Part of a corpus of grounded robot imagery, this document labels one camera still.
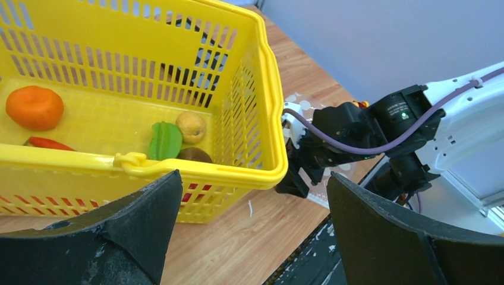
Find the polka dot zip bag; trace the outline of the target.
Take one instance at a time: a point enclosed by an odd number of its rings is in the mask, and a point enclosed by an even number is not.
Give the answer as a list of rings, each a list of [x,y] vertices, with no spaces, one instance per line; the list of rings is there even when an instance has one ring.
[[[284,100],[284,108],[295,110],[297,113],[303,115],[309,122],[312,121],[314,111],[321,107],[324,107],[324,104],[311,102],[306,96],[300,93],[289,95]],[[345,163],[339,166],[326,167],[322,171],[321,182],[317,185],[311,185],[311,180],[307,172],[302,169],[299,170],[300,176],[309,187],[307,200],[321,205],[322,207],[329,208],[326,187],[331,172],[340,173],[343,174],[344,177],[350,178],[355,172],[355,166],[352,163]]]

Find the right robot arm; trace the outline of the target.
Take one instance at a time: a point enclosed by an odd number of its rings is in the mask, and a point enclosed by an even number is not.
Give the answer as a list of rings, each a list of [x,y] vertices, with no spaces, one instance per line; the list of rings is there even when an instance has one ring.
[[[282,123],[289,129],[288,170],[276,192],[306,198],[326,169],[384,154],[389,167],[367,189],[406,204],[453,164],[503,137],[503,64],[412,85],[369,106],[316,109],[311,120],[287,103]]]

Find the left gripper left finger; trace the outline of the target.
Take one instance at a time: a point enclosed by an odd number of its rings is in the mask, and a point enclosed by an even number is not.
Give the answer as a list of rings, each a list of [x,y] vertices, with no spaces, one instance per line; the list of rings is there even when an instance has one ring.
[[[88,213],[1,235],[2,284],[159,284],[182,198],[179,171]]]

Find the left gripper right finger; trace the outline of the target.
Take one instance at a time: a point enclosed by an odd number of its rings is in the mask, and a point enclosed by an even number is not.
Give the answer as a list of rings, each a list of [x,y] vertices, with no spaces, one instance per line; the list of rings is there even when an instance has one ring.
[[[327,183],[348,284],[502,284],[503,238],[408,210],[338,173]]]

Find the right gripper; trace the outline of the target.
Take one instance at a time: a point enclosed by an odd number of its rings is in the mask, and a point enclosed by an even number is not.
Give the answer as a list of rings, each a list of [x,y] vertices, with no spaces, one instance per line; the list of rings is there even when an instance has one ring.
[[[299,174],[305,170],[312,185],[321,182],[326,167],[339,166],[376,157],[382,153],[387,139],[371,112],[361,103],[345,102],[337,107],[316,109],[312,121],[294,111],[306,128],[296,149],[290,139],[286,142],[288,170],[275,186],[279,194],[307,198],[310,188]]]

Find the orange carrot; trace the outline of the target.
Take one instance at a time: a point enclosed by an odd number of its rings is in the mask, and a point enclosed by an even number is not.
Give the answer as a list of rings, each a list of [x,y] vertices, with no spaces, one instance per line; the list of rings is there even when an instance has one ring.
[[[23,145],[54,150],[75,151],[75,149],[65,144],[42,137],[29,137]]]

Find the yellow plastic basket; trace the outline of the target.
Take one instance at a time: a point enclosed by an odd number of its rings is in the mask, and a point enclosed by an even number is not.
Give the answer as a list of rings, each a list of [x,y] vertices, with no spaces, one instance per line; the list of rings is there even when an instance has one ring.
[[[166,24],[168,17],[228,28],[228,59],[208,108],[166,97],[175,87],[159,64],[190,67],[200,36]],[[65,111],[48,131],[31,131],[1,113],[1,214],[70,217],[128,195],[179,170],[212,185],[199,202],[182,202],[177,220],[207,223],[254,189],[270,189],[288,162],[276,58],[264,19],[221,1],[2,1],[1,103],[25,86],[56,92]],[[206,135],[197,147],[213,163],[150,160],[156,122],[200,114]],[[75,151],[24,146],[29,137]]]

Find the orange tangerine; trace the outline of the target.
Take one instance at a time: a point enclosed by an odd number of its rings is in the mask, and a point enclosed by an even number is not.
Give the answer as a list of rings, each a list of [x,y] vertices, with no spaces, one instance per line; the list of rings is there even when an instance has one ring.
[[[64,102],[56,92],[37,85],[12,91],[5,103],[6,114],[19,126],[32,131],[55,128],[64,111]]]

